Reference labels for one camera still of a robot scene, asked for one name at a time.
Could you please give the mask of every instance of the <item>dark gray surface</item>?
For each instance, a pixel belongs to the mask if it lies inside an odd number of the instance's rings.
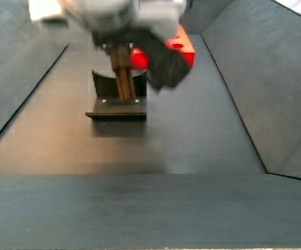
[[[203,37],[268,171],[301,178],[301,16],[235,0]]]
[[[200,35],[232,0],[193,0],[180,23],[189,34]]]
[[[201,37],[148,121],[93,124],[95,51],[68,36],[0,135],[0,249],[301,247],[301,181],[264,173]]]
[[[301,247],[301,181],[263,174],[0,177],[0,248],[164,247]]]
[[[30,24],[26,0],[0,0],[0,130],[65,45]]]
[[[148,121],[96,124],[96,52],[77,37],[0,137],[0,174],[263,173],[200,36],[185,81],[148,90]]]

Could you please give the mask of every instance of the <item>red block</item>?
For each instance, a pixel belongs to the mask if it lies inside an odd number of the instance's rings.
[[[189,67],[195,64],[195,49],[189,41],[188,35],[181,25],[177,27],[177,35],[175,38],[165,42],[165,46],[169,49],[176,49],[183,55]],[[148,68],[148,58],[139,49],[133,49],[132,52],[132,68],[133,69],[147,69]]]

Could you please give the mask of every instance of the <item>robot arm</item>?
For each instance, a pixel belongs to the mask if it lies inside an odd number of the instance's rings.
[[[149,84],[173,88],[189,72],[176,50],[164,42],[175,37],[187,0],[57,0],[61,8],[92,33],[104,48],[131,43],[149,59]]]

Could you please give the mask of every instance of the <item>floor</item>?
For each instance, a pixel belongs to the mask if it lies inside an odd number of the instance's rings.
[[[301,247],[301,181],[268,175],[200,36],[147,122],[93,123],[81,30],[0,135],[0,249]]]

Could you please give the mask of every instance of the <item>black object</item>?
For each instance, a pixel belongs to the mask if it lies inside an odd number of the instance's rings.
[[[91,119],[137,117],[144,120],[147,117],[145,72],[141,72],[140,74],[133,76],[136,99],[127,102],[119,101],[116,78],[107,77],[96,73],[95,71],[92,71],[91,74],[96,98],[93,102],[92,112],[87,112],[85,116]]]

